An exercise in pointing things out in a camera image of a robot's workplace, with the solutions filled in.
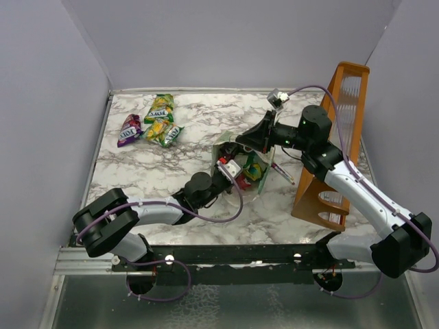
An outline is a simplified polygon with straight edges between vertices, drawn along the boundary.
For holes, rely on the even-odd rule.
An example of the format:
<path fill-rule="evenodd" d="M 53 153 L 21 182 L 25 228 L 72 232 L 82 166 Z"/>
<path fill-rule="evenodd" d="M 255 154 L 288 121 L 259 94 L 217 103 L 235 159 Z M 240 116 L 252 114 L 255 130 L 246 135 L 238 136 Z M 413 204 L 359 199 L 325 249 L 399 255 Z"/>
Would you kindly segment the green paper gift bag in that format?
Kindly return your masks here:
<path fill-rule="evenodd" d="M 231 131 L 223 131 L 213 142 L 211 148 L 211 173 L 216 170 L 216 162 L 220 158 L 227 161 L 233 159 L 242 169 L 244 175 L 252 184 L 246 191 L 241 191 L 244 204 L 253 202 L 262 194 L 265 181 L 274 162 L 275 150 L 271 148 L 268 153 L 263 154 L 254 151 L 235 142 L 237 135 Z"/>

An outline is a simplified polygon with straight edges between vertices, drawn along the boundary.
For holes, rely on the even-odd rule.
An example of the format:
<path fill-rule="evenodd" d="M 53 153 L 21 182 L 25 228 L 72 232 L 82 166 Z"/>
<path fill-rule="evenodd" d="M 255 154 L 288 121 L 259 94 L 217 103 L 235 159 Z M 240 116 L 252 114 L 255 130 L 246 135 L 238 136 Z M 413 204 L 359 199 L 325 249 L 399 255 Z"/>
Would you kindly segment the green yellow Fox's candy bag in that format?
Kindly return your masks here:
<path fill-rule="evenodd" d="M 174 96 L 171 94 L 157 94 L 148 113 L 145 115 L 144 124 L 151 124 L 157 119 L 174 122 Z"/>

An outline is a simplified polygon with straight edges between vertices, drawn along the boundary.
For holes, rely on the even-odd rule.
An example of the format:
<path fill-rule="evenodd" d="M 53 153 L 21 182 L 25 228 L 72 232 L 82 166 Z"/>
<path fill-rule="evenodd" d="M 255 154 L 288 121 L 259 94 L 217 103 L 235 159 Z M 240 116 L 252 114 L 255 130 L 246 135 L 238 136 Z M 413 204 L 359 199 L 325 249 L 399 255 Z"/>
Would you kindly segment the purple Fox's candy bag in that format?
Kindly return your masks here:
<path fill-rule="evenodd" d="M 141 129 L 140 116 L 137 114 L 129 114 L 119 132 L 117 146 L 123 147 L 137 141 L 143 130 Z"/>

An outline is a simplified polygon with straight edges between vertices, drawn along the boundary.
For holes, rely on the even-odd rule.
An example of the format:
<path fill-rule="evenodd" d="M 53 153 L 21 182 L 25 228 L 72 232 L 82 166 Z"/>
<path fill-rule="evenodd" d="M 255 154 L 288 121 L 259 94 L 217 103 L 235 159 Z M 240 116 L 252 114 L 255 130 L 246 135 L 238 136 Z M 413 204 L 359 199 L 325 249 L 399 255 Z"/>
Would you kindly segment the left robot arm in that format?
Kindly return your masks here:
<path fill-rule="evenodd" d="M 227 219 L 214 219 L 199 214 L 221 193 L 237 186 L 239 171 L 219 167 L 213 175 L 197 172 L 183 188 L 166 198 L 140 199 L 128 197 L 121 188 L 113 188 L 78 211 L 72 219 L 77 230 L 76 242 L 86 248 L 89 257 L 111 253 L 126 259 L 136 270 L 147 269 L 152 249 L 142 234 L 131 229 L 141 225 L 179 226 L 199 218 L 212 223 L 236 219 L 243 206 Z"/>

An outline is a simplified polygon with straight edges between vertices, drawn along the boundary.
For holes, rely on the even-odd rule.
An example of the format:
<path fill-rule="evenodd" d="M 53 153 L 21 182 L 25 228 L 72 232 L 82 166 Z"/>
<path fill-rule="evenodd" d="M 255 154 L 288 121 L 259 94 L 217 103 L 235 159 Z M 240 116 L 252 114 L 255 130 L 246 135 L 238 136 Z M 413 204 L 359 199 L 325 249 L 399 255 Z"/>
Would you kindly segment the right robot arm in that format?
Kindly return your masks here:
<path fill-rule="evenodd" d="M 434 251 L 432 222 L 423 212 L 413 215 L 370 183 L 329 141 L 332 122 L 320 106 L 307 106 L 298 127 L 277 123 L 267 111 L 263 119 L 236 137 L 236 142 L 261 153 L 272 147 L 301 151 L 304 168 L 356 208 L 377 232 L 376 236 L 339 234 L 315 251 L 316 262 L 330 268 L 339 259 L 374 264 L 389 278 L 398 278 Z"/>

